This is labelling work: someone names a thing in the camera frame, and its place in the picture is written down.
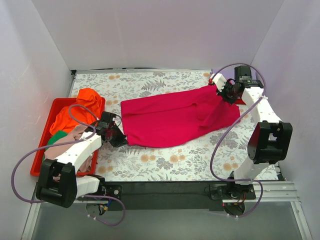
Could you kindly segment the magenta t-shirt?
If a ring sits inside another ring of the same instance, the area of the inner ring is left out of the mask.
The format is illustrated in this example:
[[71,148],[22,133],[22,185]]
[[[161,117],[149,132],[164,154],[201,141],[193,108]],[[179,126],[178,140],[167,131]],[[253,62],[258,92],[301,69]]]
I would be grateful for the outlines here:
[[215,86],[124,100],[121,117],[130,146],[169,148],[231,126],[240,116]]

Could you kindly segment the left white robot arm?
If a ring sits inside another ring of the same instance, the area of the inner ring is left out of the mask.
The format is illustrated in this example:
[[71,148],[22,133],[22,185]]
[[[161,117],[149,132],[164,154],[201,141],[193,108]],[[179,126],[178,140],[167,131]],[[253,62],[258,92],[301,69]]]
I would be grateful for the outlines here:
[[39,200],[70,207],[75,199],[91,195],[95,200],[106,196],[105,179],[89,174],[77,176],[81,165],[104,143],[117,148],[128,143],[116,124],[117,114],[103,112],[101,118],[85,129],[80,140],[54,159],[46,158],[40,168],[36,197]]

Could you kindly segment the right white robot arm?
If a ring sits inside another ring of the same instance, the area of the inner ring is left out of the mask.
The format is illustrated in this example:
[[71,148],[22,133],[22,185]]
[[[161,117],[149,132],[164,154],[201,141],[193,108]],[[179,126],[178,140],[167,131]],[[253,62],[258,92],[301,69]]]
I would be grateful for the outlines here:
[[272,109],[266,97],[266,81],[252,77],[254,67],[234,63],[234,78],[226,79],[219,71],[212,72],[208,83],[216,87],[216,94],[223,101],[234,104],[242,100],[251,114],[255,129],[247,144],[247,157],[221,185],[210,190],[220,199],[254,199],[253,182],[268,166],[283,161],[288,153],[293,126],[282,121]]

